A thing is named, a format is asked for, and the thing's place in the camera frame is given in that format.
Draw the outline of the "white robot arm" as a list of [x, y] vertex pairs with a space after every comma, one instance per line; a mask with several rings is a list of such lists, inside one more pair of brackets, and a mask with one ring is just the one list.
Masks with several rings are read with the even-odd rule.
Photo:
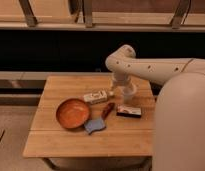
[[121, 87], [123, 93], [130, 94], [136, 92], [132, 76], [164, 85], [170, 78], [183, 72], [205, 69], [205, 59], [137, 59], [133, 47], [125, 44], [106, 58], [105, 65], [112, 72], [111, 89]]

